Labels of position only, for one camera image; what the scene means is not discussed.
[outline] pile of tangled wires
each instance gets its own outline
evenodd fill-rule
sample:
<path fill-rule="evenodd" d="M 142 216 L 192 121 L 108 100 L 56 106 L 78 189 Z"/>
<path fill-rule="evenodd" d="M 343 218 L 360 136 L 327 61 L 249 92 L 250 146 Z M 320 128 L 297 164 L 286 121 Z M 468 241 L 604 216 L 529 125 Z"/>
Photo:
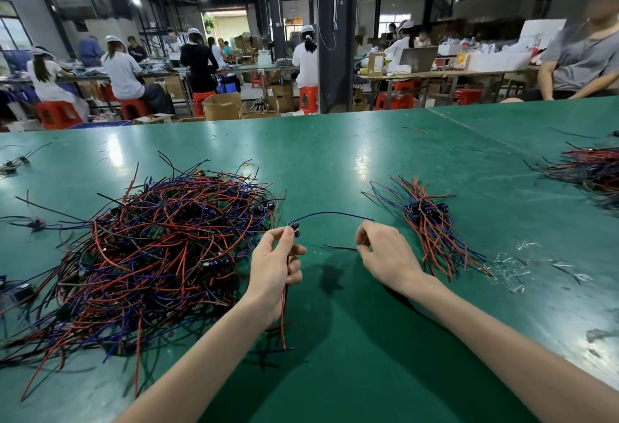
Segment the pile of tangled wires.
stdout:
<path fill-rule="evenodd" d="M 619 208 L 619 148 L 578 148 L 564 151 L 560 162 L 529 167 L 544 177 L 576 184 L 604 196 L 599 206 Z"/>
<path fill-rule="evenodd" d="M 4 340 L 0 359 L 0 367 L 39 361 L 22 399 L 47 361 L 59 358 L 61 369 L 68 355 L 86 348 L 103 348 L 104 362 L 135 354 L 137 395 L 141 349 L 176 328 L 212 323 L 238 301 L 236 265 L 276 226 L 282 198 L 256 175 L 201 164 L 139 187 L 134 177 L 122 198 L 109 198 L 89 220 L 37 226 L 89 231 L 69 244 L 58 266 L 35 277 L 41 282 L 31 294 L 22 291 L 21 301 L 1 311 L 4 317 L 31 305 L 19 321 L 26 317 L 26 326 Z M 282 338 L 283 326 L 282 318 L 274 327 Z"/>
<path fill-rule="evenodd" d="M 452 197 L 451 193 L 428 195 L 428 184 L 422 185 L 419 176 L 415 176 L 413 181 L 402 176 L 390 176 L 390 179 L 396 184 L 395 188 L 370 182 L 372 193 L 362 193 L 402 211 L 404 219 L 421 241 L 424 253 L 421 265 L 424 271 L 429 270 L 436 276 L 440 270 L 451 280 L 461 268 L 471 267 L 492 276 L 482 265 L 486 257 L 469 249 L 456 237 L 451 218 L 447 214 L 449 207 L 440 201 Z"/>

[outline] hair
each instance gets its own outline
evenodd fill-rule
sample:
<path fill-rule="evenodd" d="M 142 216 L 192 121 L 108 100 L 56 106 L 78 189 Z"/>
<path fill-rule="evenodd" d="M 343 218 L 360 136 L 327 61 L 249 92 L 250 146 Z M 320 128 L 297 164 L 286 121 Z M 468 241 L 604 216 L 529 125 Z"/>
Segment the hair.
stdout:
<path fill-rule="evenodd" d="M 318 45 L 314 42 L 314 32 L 308 31 L 301 33 L 301 40 L 305 42 L 305 49 L 309 53 L 314 53 Z"/>
<path fill-rule="evenodd" d="M 192 32 L 190 34 L 190 42 L 193 42 L 194 44 L 204 44 L 204 39 L 202 38 L 202 34 L 197 34 L 195 32 Z"/>
<path fill-rule="evenodd" d="M 45 57 L 49 57 L 50 55 L 34 55 L 33 65 L 35 70 L 36 79 L 46 83 L 50 80 L 51 75 L 45 66 Z"/>
<path fill-rule="evenodd" d="M 408 27 L 406 29 L 402 29 L 402 34 L 406 34 L 408 36 L 408 48 L 415 48 L 415 29 L 412 27 Z"/>
<path fill-rule="evenodd" d="M 107 60 L 109 58 L 111 60 L 112 58 L 114 58 L 114 55 L 116 55 L 119 47 L 124 48 L 123 43 L 120 41 L 108 42 L 108 53 L 103 59 Z"/>

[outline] workbench surface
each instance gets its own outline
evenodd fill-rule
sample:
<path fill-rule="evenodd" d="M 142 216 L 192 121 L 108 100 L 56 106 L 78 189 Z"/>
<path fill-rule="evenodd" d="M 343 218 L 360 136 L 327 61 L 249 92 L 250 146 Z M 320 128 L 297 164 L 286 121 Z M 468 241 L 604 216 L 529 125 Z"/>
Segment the workbench surface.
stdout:
<path fill-rule="evenodd" d="M 29 190 L 35 203 L 90 217 L 106 203 L 96 193 L 118 197 L 136 163 L 138 180 L 167 176 L 160 150 L 178 168 L 211 158 L 206 168 L 234 171 L 252 159 L 244 173 L 260 167 L 259 180 L 273 182 L 274 193 L 287 189 L 283 223 L 315 211 L 344 211 L 392 224 L 414 242 L 400 214 L 361 191 L 370 180 L 387 185 L 390 174 L 419 174 L 431 193 L 457 195 L 449 208 L 461 237 L 499 261 L 490 263 L 496 278 L 468 270 L 449 287 L 619 388 L 619 219 L 574 186 L 540 180 L 523 162 L 556 160 L 566 140 L 614 144 L 553 129 L 608 134 L 619 130 L 617 107 L 619 98 L 600 98 L 2 134 L 1 160 L 53 144 L 0 180 L 0 216 L 62 219 L 15 199 Z M 304 279 L 290 290 L 286 311 L 295 320 L 286 332 L 295 350 L 262 363 L 248 355 L 203 421 L 535 421 L 464 345 L 385 292 L 356 252 L 322 246 L 353 246 L 358 224 L 337 215 L 301 222 L 299 241 L 308 248 Z M 63 254 L 54 249 L 58 243 L 56 231 L 31 234 L 0 223 L 0 274 L 23 279 L 49 269 Z M 501 263 L 514 256 L 527 264 Z M 591 280 L 579 285 L 550 259 Z M 148 374 L 152 384 L 194 341 L 146 353 L 141 384 Z M 34 368 L 0 369 L 2 421 L 110 421 L 133 401 L 135 357 L 106 364 L 103 358 L 101 350 L 72 355 L 60 373 L 41 373 L 38 381 L 45 380 L 21 404 Z"/>

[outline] blue plastic bin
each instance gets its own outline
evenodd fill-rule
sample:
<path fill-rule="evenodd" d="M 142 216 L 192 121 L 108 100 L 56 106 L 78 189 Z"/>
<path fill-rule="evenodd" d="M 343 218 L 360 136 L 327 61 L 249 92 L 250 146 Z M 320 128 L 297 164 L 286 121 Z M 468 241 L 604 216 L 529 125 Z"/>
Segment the blue plastic bin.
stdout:
<path fill-rule="evenodd" d="M 69 127 L 67 130 L 77 130 L 77 129 L 105 129 L 108 127 L 124 127 L 125 125 L 130 125 L 130 120 L 120 120 L 118 122 L 90 122 L 90 123 L 78 123 L 77 125 L 73 125 Z"/>

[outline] laptop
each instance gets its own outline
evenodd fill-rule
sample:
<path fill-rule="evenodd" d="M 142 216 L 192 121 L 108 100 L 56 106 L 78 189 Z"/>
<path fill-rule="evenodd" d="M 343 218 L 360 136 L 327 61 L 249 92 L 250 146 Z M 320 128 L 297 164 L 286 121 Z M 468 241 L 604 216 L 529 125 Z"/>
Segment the laptop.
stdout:
<path fill-rule="evenodd" d="M 438 47 L 419 47 L 402 50 L 400 65 L 410 65 L 411 73 L 428 72 L 437 58 Z"/>

